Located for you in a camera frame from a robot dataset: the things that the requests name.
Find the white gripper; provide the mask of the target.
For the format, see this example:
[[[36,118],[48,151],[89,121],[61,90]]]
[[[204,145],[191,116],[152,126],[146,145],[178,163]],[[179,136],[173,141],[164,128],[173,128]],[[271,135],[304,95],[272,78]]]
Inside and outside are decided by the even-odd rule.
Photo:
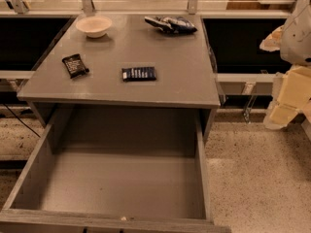
[[[268,105],[263,120],[264,126],[271,130],[279,130],[287,127],[298,115],[298,110],[293,108],[303,108],[310,99],[311,69],[309,67],[293,65],[282,76],[281,88],[276,95],[276,101],[279,104],[273,100]]]

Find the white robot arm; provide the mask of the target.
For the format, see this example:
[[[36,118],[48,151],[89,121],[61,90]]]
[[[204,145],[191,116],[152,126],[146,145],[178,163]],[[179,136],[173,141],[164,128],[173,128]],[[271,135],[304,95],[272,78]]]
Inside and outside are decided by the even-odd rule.
[[[277,130],[286,127],[311,99],[311,0],[298,0],[286,22],[261,41],[259,48],[280,52],[291,64],[277,73],[263,124]]]

